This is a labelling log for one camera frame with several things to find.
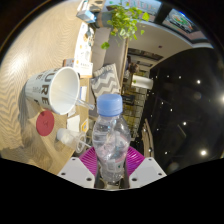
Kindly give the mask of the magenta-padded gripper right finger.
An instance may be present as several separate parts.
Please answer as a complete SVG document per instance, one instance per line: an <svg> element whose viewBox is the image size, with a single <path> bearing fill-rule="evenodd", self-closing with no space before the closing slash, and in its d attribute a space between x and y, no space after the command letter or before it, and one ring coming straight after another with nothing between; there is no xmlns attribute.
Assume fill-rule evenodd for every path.
<svg viewBox="0 0 224 224"><path fill-rule="evenodd" d="M126 173L130 188L140 188L166 176L153 157L144 157L133 147L126 156Z"/></svg>

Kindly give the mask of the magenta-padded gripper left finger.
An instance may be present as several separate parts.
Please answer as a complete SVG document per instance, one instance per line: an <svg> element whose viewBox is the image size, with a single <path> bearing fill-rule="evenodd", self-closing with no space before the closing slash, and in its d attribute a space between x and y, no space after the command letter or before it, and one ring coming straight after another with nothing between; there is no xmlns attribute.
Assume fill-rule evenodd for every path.
<svg viewBox="0 0 224 224"><path fill-rule="evenodd" d="M93 147L79 157L71 157L58 176L84 188L93 188L98 173L98 161Z"/></svg>

